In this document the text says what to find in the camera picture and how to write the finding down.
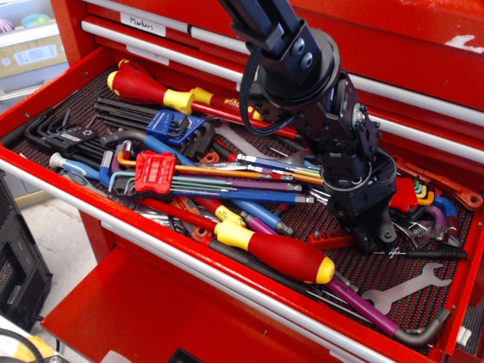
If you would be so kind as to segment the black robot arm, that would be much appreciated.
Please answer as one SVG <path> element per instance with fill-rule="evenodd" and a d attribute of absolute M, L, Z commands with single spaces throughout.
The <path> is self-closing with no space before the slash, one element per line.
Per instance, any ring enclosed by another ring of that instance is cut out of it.
<path fill-rule="evenodd" d="M 355 234 L 364 254 L 395 249 L 389 202 L 396 163 L 382 148 L 380 126 L 348 73 L 336 42 L 297 17 L 286 1 L 224 1 L 232 28 L 250 51 L 240 84 L 240 114 L 267 121 L 255 134 L 294 127 L 319 158 L 331 213 Z"/>

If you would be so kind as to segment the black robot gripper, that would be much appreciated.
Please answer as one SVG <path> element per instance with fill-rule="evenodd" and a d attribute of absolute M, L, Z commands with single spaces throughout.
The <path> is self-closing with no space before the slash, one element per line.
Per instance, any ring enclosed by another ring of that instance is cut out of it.
<path fill-rule="evenodd" d="M 383 149 L 363 165 L 359 177 L 331 177 L 326 172 L 325 189 L 331 195 L 330 211 L 349 229 L 364 256 L 377 249 L 376 242 L 392 243 L 396 230 L 389 216 L 389 202 L 396 193 L 396 162 Z"/>

